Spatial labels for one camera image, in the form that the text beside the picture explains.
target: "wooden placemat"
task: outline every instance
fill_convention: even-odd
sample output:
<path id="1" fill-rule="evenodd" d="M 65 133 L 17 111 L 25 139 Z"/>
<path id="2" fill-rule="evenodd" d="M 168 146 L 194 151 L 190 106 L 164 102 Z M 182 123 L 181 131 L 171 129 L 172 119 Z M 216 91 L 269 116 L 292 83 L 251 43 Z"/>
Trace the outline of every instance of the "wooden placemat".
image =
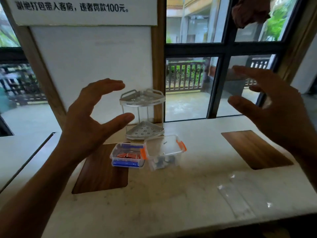
<path id="1" fill-rule="evenodd" d="M 251 130 L 222 133 L 252 169 L 292 165 L 291 160 Z"/>
<path id="2" fill-rule="evenodd" d="M 129 168 L 113 167 L 110 154 L 116 144 L 104 144 L 89 156 L 78 176 L 73 194 L 123 188 L 128 185 Z"/>

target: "brown cloth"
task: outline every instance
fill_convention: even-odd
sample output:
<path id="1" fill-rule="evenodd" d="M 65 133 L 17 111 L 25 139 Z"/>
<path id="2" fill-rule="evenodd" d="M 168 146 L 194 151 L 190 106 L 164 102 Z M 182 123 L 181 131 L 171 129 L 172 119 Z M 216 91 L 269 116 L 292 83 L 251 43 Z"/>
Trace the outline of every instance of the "brown cloth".
<path id="1" fill-rule="evenodd" d="M 232 8 L 232 17 L 237 28 L 245 28 L 250 23 L 265 23 L 270 18 L 271 0 L 239 0 Z"/>

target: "window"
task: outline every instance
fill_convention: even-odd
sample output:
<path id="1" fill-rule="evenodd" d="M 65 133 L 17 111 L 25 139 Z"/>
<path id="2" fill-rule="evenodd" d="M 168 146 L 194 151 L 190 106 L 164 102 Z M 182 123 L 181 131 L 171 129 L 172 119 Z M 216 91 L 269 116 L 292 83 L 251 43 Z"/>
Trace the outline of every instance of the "window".
<path id="1" fill-rule="evenodd" d="M 60 132 L 1 5 L 0 15 L 0 136 Z"/>
<path id="2" fill-rule="evenodd" d="M 165 122 L 240 115 L 232 95 L 262 104 L 232 66 L 277 70 L 307 0 L 271 0 L 271 18 L 244 29 L 231 15 L 238 1 L 166 0 Z"/>

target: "red packet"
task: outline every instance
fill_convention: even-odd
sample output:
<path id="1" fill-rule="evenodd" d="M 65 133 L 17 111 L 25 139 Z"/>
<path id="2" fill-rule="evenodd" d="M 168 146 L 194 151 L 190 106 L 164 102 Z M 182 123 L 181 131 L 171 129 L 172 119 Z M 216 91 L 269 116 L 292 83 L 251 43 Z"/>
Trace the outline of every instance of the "red packet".
<path id="1" fill-rule="evenodd" d="M 118 158 L 125 158 L 126 155 L 127 155 L 126 153 L 122 153 L 122 154 L 117 155 L 117 157 L 118 157 Z"/>
<path id="2" fill-rule="evenodd" d="M 131 154 L 131 153 L 128 153 L 127 158 L 132 158 L 132 159 L 137 159 L 137 154 Z"/>

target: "window pane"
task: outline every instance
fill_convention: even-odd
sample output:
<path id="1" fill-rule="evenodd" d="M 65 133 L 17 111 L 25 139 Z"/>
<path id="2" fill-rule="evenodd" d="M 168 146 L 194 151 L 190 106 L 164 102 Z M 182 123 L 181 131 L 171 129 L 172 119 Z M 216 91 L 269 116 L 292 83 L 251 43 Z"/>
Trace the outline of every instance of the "window pane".
<path id="1" fill-rule="evenodd" d="M 230 0 L 167 0 L 166 43 L 221 42 Z"/>
<path id="2" fill-rule="evenodd" d="M 20 44 L 0 4 L 0 47 L 19 47 Z"/>
<path id="3" fill-rule="evenodd" d="M 238 29 L 236 42 L 280 41 L 297 0 L 271 0 L 271 18 L 264 24 L 252 23 Z"/>
<path id="4" fill-rule="evenodd" d="M 251 78 L 243 78 L 236 76 L 232 70 L 232 66 L 241 65 L 252 68 L 267 68 L 270 69 L 276 55 L 257 55 L 257 56 L 233 56 L 230 60 L 230 65 L 224 83 L 221 100 L 217 112 L 217 117 L 240 115 L 241 113 L 235 110 L 229 103 L 228 98 L 233 95 L 242 96 L 253 103 L 259 98 L 259 93 L 253 92 L 249 86 L 256 84 Z"/>
<path id="5" fill-rule="evenodd" d="M 15 135 L 61 131 L 29 64 L 0 65 L 0 114 Z"/>
<path id="6" fill-rule="evenodd" d="M 166 60 L 166 122 L 207 117 L 217 61 L 217 57 Z"/>

